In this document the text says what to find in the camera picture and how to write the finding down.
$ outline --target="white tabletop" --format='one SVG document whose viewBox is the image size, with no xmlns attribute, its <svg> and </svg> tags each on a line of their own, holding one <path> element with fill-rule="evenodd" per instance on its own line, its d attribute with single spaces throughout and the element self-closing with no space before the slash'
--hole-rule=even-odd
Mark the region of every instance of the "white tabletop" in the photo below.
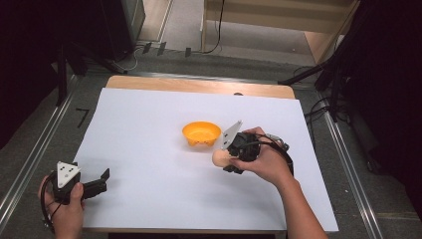
<svg viewBox="0 0 422 239">
<path fill-rule="evenodd" d="M 337 231 L 300 102 L 217 94 L 103 89 L 75 161 L 82 182 L 110 169 L 107 192 L 86 202 L 84 227 L 98 231 L 286 230 L 276 188 L 254 173 L 215 167 L 221 146 L 189 146 L 196 120 L 222 130 L 261 126 L 290 145 L 295 178 L 325 231 Z"/>
</svg>

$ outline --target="hand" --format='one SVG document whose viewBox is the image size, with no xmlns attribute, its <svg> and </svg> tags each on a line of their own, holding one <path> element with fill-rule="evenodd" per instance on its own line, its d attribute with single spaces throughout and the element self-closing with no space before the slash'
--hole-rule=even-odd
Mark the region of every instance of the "hand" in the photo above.
<svg viewBox="0 0 422 239">
<path fill-rule="evenodd" d="M 251 128 L 244 132 L 264 135 L 260 127 Z M 271 142 L 268 138 L 259 137 L 260 141 Z M 238 158 L 230 158 L 230 163 L 242 170 L 253 171 L 265 180 L 277 186 L 283 177 L 292 177 L 286 160 L 269 145 L 261 144 L 260 154 L 257 159 L 251 162 L 242 161 Z"/>
<path fill-rule="evenodd" d="M 41 182 L 38 190 L 38 198 L 41 198 L 42 186 L 47 176 Z M 45 203 L 50 215 L 54 213 L 52 221 L 55 228 L 56 238 L 81 238 L 82 226 L 84 223 L 84 204 L 81 198 L 84 194 L 84 186 L 78 182 L 71 192 L 69 205 L 61 205 L 54 201 L 54 196 L 45 192 Z"/>
</svg>

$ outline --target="black cable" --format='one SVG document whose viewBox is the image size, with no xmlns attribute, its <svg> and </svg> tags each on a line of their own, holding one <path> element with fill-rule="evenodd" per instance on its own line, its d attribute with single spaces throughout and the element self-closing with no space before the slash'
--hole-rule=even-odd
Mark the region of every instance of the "black cable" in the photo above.
<svg viewBox="0 0 422 239">
<path fill-rule="evenodd" d="M 311 67 L 311 66 L 304 66 L 304 67 L 299 67 L 299 68 L 295 69 L 295 70 L 293 71 L 293 77 L 295 77 L 295 76 L 296 76 L 296 72 L 297 72 L 298 70 L 303 69 L 303 68 L 312 68 L 312 67 Z"/>
<path fill-rule="evenodd" d="M 40 201 L 41 201 L 41 211 L 43 212 L 43 216 L 44 216 L 44 222 L 47 223 L 47 226 L 50 228 L 50 230 L 54 233 L 54 227 L 53 227 L 53 222 L 50 220 L 49 218 L 49 214 L 47 212 L 47 207 L 46 207 L 46 189 L 47 189 L 47 185 L 49 182 L 52 181 L 52 179 L 56 176 L 56 172 L 52 172 L 50 173 L 50 175 L 46 178 L 46 180 L 43 183 L 43 186 L 41 188 L 41 196 L 40 196 Z"/>
<path fill-rule="evenodd" d="M 312 107 L 311 107 L 311 111 L 309 112 L 309 113 L 307 113 L 307 114 L 304 114 L 304 116 L 305 116 L 305 118 L 309 118 L 309 120 L 307 121 L 307 125 L 309 125 L 310 126 L 310 136 L 311 136 L 311 141 L 312 141 L 312 143 L 313 143 L 313 147 L 314 147 L 314 150 L 316 150 L 317 149 L 317 144 L 316 144 L 316 139 L 315 139 L 315 133 L 314 133 L 314 125 L 313 125 L 313 122 L 315 121 L 315 120 L 318 120 L 319 118 L 321 118 L 322 116 L 323 116 L 323 114 L 321 114 L 321 115 L 319 115 L 316 119 L 313 119 L 313 115 L 316 115 L 316 114 L 320 114 L 320 113 L 326 113 L 326 112 L 329 112 L 329 111 L 332 111 L 332 110 L 335 110 L 336 111 L 336 114 L 338 115 L 338 113 L 340 113 L 340 111 L 339 110 L 341 110 L 342 109 L 342 107 L 343 106 L 325 106 L 325 107 L 322 107 L 322 108 L 319 108 L 318 110 L 316 110 L 316 111 L 314 111 L 314 108 L 319 104 L 319 103 L 321 103 L 322 101 L 325 101 L 325 100 L 328 100 L 328 99 L 331 99 L 331 97 L 326 97 L 326 98 L 322 98 L 322 99 L 320 99 L 319 101 L 317 101 Z"/>
<path fill-rule="evenodd" d="M 219 34 L 219 31 L 218 31 L 218 28 L 217 28 L 217 21 L 214 21 L 214 29 L 215 29 L 215 32 L 217 34 Z M 222 51 L 223 51 L 223 47 L 220 45 L 220 52 L 218 52 L 218 53 L 221 53 Z"/>
<path fill-rule="evenodd" d="M 289 154 L 284 150 L 284 149 L 282 149 L 277 143 L 276 143 L 276 141 L 275 140 L 273 140 L 272 138 L 270 138 L 270 137 L 268 137 L 268 136 L 266 136 L 266 135 L 264 135 L 264 134 L 258 134 L 258 133 L 255 133 L 255 135 L 258 135 L 259 137 L 265 137 L 265 138 L 267 138 L 267 139 L 269 139 L 271 142 L 266 142 L 266 141 L 253 141 L 253 142 L 248 142 L 248 143 L 245 143 L 245 144 L 243 144 L 242 145 L 242 147 L 246 147 L 246 146 L 249 146 L 249 145 L 255 145 L 255 144 L 265 144 L 265 145 L 268 145 L 268 146 L 270 146 L 271 148 L 273 148 L 273 149 L 275 149 L 277 152 L 279 152 L 281 155 L 282 155 L 282 157 L 285 159 L 285 161 L 287 162 L 287 164 L 291 164 L 291 165 L 293 165 L 293 161 L 292 161 L 292 158 L 289 156 Z"/>
<path fill-rule="evenodd" d="M 223 2 L 221 4 L 220 22 L 218 24 L 218 41 L 217 41 L 217 44 L 215 45 L 215 47 L 211 51 L 204 52 L 202 54 L 210 54 L 210 53 L 214 52 L 214 50 L 217 49 L 218 45 L 220 44 L 220 39 L 221 39 L 221 22 L 223 20 L 224 3 L 225 3 L 225 0 L 223 0 Z"/>
<path fill-rule="evenodd" d="M 328 71 L 327 69 L 325 69 L 325 66 L 328 65 L 328 63 L 329 63 L 329 60 L 322 62 L 321 64 L 318 64 L 318 65 L 312 67 L 311 69 L 306 70 L 306 71 L 298 74 L 297 76 L 294 76 L 294 77 L 287 79 L 287 80 L 278 81 L 277 84 L 283 85 L 283 86 L 290 86 L 290 85 L 297 83 L 297 82 L 303 80 L 304 78 L 309 77 L 313 74 L 316 74 L 320 71 L 331 73 L 331 71 Z"/>
<path fill-rule="evenodd" d="M 59 206 L 57 206 L 57 208 L 54 210 L 54 212 L 52 213 L 52 215 L 50 216 L 50 220 L 53 221 L 53 216 L 56 214 L 57 210 L 59 210 L 59 208 L 63 205 L 63 200 L 60 202 Z"/>
</svg>

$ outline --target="gray floor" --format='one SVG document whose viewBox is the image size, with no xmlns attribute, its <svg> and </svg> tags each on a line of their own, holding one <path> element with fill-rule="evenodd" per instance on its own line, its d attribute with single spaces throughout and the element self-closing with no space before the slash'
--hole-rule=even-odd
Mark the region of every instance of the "gray floor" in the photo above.
<svg viewBox="0 0 422 239">
<path fill-rule="evenodd" d="M 177 51 L 201 49 L 201 24 L 203 1 L 174 0 L 161 42 L 166 48 Z M 206 50 L 217 43 L 218 23 L 207 22 Z M 234 57 L 313 66 L 315 64 L 307 44 L 305 33 L 289 29 L 278 29 L 223 22 L 219 47 L 211 53 Z"/>
<path fill-rule="evenodd" d="M 171 30 L 171 26 L 167 26 L 166 34 L 169 34 Z M 171 47 L 171 42 L 181 42 L 176 39 L 176 35 L 173 35 L 173 38 L 170 38 L 170 35 L 164 37 L 167 37 L 167 48 Z M 306 48 L 304 38 L 298 37 L 296 41 L 303 49 Z M 252 42 L 236 44 L 252 49 L 254 49 L 252 47 L 254 44 L 255 46 L 263 45 Z M 183 49 L 190 46 L 193 48 L 193 45 L 189 45 L 184 46 Z M 287 52 L 290 48 L 286 45 L 284 51 Z M 193 54 L 185 58 L 184 51 L 175 51 L 173 47 L 168 48 L 161 56 L 157 56 L 157 49 L 151 49 L 146 54 L 141 54 L 141 51 L 138 51 L 136 53 L 137 67 L 129 71 L 129 74 L 177 74 L 224 78 L 225 81 L 235 78 L 244 79 L 245 82 L 275 84 L 277 80 L 290 78 L 296 69 L 310 63 L 306 60 L 306 58 L 310 58 L 309 52 L 303 52 L 304 59 L 302 60 L 282 57 L 278 58 L 277 61 L 273 61 L 271 58 L 265 58 L 267 61 L 263 61 L 263 58 L 258 56 L 259 54 L 256 55 L 258 56 L 256 59 L 250 56 L 243 57 L 242 54 L 243 51 L 233 51 L 233 54 L 228 57 L 223 57 L 221 54 L 220 56 Z M 134 66 L 134 63 L 134 58 L 131 57 L 119 62 L 120 65 L 127 68 Z M 32 175 L 28 186 L 16 208 L 14 208 L 10 220 L 0 234 L 1 238 L 53 238 L 41 222 L 41 211 L 36 196 L 40 180 L 43 175 L 48 174 L 51 169 L 55 168 L 58 160 L 66 162 L 73 160 L 94 114 L 101 88 L 106 85 L 109 77 L 110 74 L 102 67 L 90 64 L 89 72 L 84 78 L 81 78 L 80 84 L 75 89 L 74 97 L 67 112 L 49 141 L 40 163 L 36 166 L 34 175 Z M 301 84 L 294 85 L 295 95 L 301 101 L 304 113 L 309 112 L 312 105 L 318 100 L 318 93 L 310 84 L 315 79 L 315 76 L 309 77 Z M 56 97 L 57 93 L 54 91 L 45 98 L 37 110 L 15 133 L 11 141 L 0 150 L 0 163 L 2 165 L 0 169 L 0 196 L 2 198 L 12 186 L 44 126 L 56 109 Z M 76 108 L 90 110 L 81 127 L 78 127 L 78 124 L 81 122 L 82 113 L 77 112 Z M 329 237 L 370 238 L 324 117 L 316 120 L 314 125 L 316 156 L 339 226 L 339 232 L 330 234 Z M 342 122 L 338 126 L 341 129 L 360 182 L 377 216 L 384 238 L 422 238 L 421 221 L 409 203 L 403 186 L 391 176 L 374 175 L 369 172 L 366 169 L 364 153 L 354 136 L 352 128 Z M 106 238 L 106 234 L 87 233 L 85 238 Z"/>
</svg>

